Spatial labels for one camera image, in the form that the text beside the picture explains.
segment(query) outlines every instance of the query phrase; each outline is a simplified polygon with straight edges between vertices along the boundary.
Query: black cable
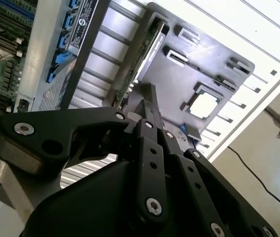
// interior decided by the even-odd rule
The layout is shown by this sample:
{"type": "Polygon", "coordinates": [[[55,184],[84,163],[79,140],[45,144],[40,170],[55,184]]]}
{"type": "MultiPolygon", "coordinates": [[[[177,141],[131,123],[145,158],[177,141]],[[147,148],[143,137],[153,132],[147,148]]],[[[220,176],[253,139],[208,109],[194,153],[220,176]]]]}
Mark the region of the black cable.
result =
{"type": "Polygon", "coordinates": [[[265,189],[265,191],[272,196],[276,201],[278,201],[280,203],[280,199],[278,197],[276,197],[274,194],[272,194],[267,188],[266,185],[263,183],[263,181],[258,178],[258,176],[247,166],[247,164],[245,164],[245,162],[242,160],[241,156],[239,155],[239,153],[237,153],[233,148],[228,147],[231,151],[233,151],[238,158],[240,159],[240,161],[242,162],[242,164],[249,170],[249,172],[252,173],[252,175],[254,175],[254,177],[260,182],[260,184],[263,186],[263,188],[265,189]]]}
{"type": "Polygon", "coordinates": [[[195,144],[194,138],[192,138],[191,141],[192,141],[192,143],[193,143],[193,145],[194,145],[194,149],[196,150],[196,144],[195,144]]]}

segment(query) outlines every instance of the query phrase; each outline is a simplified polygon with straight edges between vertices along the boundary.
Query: blue connector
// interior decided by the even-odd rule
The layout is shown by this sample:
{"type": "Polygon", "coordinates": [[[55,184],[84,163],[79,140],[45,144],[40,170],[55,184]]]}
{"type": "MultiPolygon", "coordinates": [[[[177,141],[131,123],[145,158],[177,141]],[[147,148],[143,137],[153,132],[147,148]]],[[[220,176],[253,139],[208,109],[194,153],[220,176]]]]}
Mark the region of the blue connector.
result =
{"type": "Polygon", "coordinates": [[[65,21],[63,23],[63,29],[67,30],[68,28],[70,28],[73,25],[74,19],[75,15],[71,14],[71,12],[68,11],[66,14],[65,21]]]}
{"type": "Polygon", "coordinates": [[[47,76],[47,79],[46,79],[46,82],[47,82],[47,83],[52,82],[53,79],[56,77],[56,75],[55,75],[55,73],[54,73],[55,70],[56,70],[56,68],[51,68],[51,69],[49,70],[49,73],[48,73],[48,76],[47,76]]]}
{"type": "Polygon", "coordinates": [[[78,0],[71,0],[69,7],[71,7],[72,9],[75,8],[77,6],[78,0]]]}
{"type": "Polygon", "coordinates": [[[63,31],[60,35],[57,48],[64,48],[67,45],[69,38],[70,38],[70,32],[63,31]]]}
{"type": "Polygon", "coordinates": [[[70,53],[67,51],[56,53],[55,58],[54,58],[54,63],[55,64],[64,63],[69,55],[70,55],[70,53]]]}

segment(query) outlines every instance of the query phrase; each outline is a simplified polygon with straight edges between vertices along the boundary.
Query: white wall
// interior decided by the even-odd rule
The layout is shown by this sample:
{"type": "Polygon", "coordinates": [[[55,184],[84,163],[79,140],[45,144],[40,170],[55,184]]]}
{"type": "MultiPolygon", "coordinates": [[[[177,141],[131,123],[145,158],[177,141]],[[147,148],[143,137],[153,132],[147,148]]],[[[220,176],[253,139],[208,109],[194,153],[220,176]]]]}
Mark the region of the white wall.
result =
{"type": "MultiPolygon", "coordinates": [[[[280,95],[270,106],[280,113],[280,95]]],[[[280,140],[275,139],[278,131],[272,120],[261,113],[230,146],[280,198],[280,140]]],[[[280,204],[265,192],[238,157],[226,149],[213,164],[280,236],[280,204]]]]}

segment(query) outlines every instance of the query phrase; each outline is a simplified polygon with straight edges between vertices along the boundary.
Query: silver screw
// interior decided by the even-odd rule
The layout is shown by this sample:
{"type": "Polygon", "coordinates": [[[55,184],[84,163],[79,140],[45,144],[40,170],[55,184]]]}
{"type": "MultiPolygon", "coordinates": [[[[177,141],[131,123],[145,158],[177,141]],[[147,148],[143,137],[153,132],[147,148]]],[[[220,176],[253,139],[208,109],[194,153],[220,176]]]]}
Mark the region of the silver screw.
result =
{"type": "Polygon", "coordinates": [[[166,135],[167,135],[169,138],[174,138],[173,134],[171,134],[170,132],[167,132],[166,135]]]}
{"type": "Polygon", "coordinates": [[[145,122],[145,125],[147,125],[149,128],[153,128],[153,125],[150,124],[149,122],[145,122]]]}
{"type": "Polygon", "coordinates": [[[116,117],[119,118],[119,119],[125,119],[125,116],[123,116],[120,113],[116,113],[116,117]]]}
{"type": "Polygon", "coordinates": [[[269,237],[274,237],[273,234],[267,229],[267,227],[263,227],[263,230],[269,237]]]}
{"type": "Polygon", "coordinates": [[[146,201],[146,208],[155,216],[161,215],[162,213],[161,204],[154,198],[148,198],[148,200],[146,201]]]}
{"type": "Polygon", "coordinates": [[[217,223],[211,223],[211,229],[216,237],[224,237],[224,232],[217,223]]]}
{"type": "Polygon", "coordinates": [[[19,123],[15,124],[14,131],[18,134],[28,136],[28,135],[33,134],[35,132],[35,129],[33,126],[31,126],[28,123],[19,122],[19,123]]]}
{"type": "Polygon", "coordinates": [[[193,152],[193,156],[194,156],[195,158],[200,158],[200,155],[199,155],[197,152],[193,152]]]}

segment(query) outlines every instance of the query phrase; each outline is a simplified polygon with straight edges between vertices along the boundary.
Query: green circuit board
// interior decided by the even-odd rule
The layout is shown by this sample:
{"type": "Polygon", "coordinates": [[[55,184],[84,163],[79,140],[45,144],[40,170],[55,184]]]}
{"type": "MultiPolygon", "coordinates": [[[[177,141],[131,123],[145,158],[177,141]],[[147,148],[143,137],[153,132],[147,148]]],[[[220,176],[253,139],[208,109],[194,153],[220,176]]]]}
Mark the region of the green circuit board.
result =
{"type": "Polygon", "coordinates": [[[161,32],[162,28],[164,26],[164,23],[162,20],[156,20],[152,23],[150,26],[148,33],[137,53],[137,57],[132,63],[132,66],[130,67],[128,74],[126,78],[124,79],[123,86],[121,90],[119,90],[116,94],[116,99],[114,102],[114,107],[119,107],[123,98],[125,97],[126,93],[128,92],[128,88],[130,84],[135,80],[135,77],[138,73],[138,70],[140,69],[140,66],[145,59],[145,57],[148,55],[151,47],[153,46],[153,43],[155,39],[158,37],[158,34],[161,32]]]}
{"type": "Polygon", "coordinates": [[[0,109],[14,105],[35,17],[35,1],[0,0],[0,109]]]}

